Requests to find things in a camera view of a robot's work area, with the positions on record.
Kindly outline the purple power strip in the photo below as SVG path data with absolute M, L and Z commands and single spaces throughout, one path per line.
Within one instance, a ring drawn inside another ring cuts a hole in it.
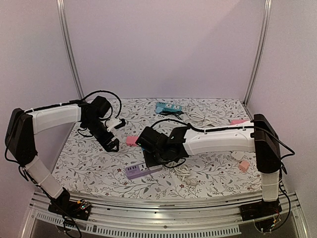
M 148 168 L 146 163 L 131 165 L 125 168 L 126 177 L 129 180 L 140 178 L 146 175 L 150 175 L 162 170 L 162 165 L 153 166 Z

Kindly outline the white tiger plug adapter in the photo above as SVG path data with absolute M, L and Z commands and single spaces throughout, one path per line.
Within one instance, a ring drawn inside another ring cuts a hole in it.
M 240 152 L 240 151 L 233 151 L 231 153 L 231 157 L 235 161 L 241 161 L 243 159 L 243 157 L 244 157 L 244 153 Z

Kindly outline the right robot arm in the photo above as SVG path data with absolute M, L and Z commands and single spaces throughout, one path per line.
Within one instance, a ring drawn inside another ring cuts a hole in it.
M 167 165 L 190 156 L 207 152 L 254 152 L 256 166 L 261 174 L 262 199 L 250 205 L 240 206 L 244 221 L 279 214 L 279 183 L 286 168 L 282 162 L 295 152 L 278 137 L 268 120 L 262 114 L 240 124 L 196 128 L 190 123 L 180 121 L 170 135 L 159 133 L 154 126 L 147 126 L 139 135 L 136 143 L 144 150 L 148 167 Z M 280 148 L 289 151 L 281 155 Z

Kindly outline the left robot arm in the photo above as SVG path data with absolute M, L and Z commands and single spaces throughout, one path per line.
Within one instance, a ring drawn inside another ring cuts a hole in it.
M 11 162 L 17 163 L 26 180 L 31 180 L 51 201 L 48 210 L 68 219 L 88 220 L 91 203 L 85 199 L 72 201 L 69 191 L 52 175 L 39 158 L 36 136 L 43 131 L 65 124 L 80 124 L 89 137 L 96 139 L 106 152 L 117 152 L 119 140 L 114 131 L 124 127 L 126 121 L 120 113 L 113 114 L 113 106 L 96 91 L 95 99 L 86 98 L 53 104 L 35 109 L 12 111 L 5 135 L 5 152 L 11 153 Z

